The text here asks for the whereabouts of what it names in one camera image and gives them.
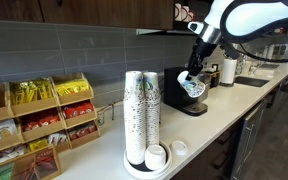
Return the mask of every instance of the stack of paper cups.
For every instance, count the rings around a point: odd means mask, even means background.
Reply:
[[[158,87],[158,76],[155,72],[143,74],[145,92],[145,116],[146,116],[146,145],[159,144],[159,121],[161,96]]]
[[[126,72],[123,101],[127,159],[131,164],[141,164],[145,159],[146,120],[143,75],[140,71]]]

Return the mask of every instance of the paper towel roll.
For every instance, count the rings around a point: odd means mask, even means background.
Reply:
[[[222,86],[231,86],[234,82],[237,60],[224,59],[221,83]]]

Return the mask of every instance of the black coffee machine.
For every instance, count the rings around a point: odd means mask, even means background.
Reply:
[[[207,112],[207,105],[191,98],[177,81],[177,76],[185,71],[185,67],[164,69],[164,103],[191,116],[199,116]]]

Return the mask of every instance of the dark wood cabinet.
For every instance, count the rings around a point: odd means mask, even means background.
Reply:
[[[212,0],[0,0],[0,20],[187,30],[187,22],[174,21],[175,2],[203,20]]]
[[[40,0],[47,23],[172,29],[174,0]]]
[[[241,121],[237,121],[172,177],[172,180],[227,179],[233,167],[241,125]]]
[[[0,20],[43,22],[38,0],[0,0]]]

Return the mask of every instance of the lower cabinet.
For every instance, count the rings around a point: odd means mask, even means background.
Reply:
[[[241,121],[237,121],[178,172],[172,180],[228,179],[233,166],[241,125]]]

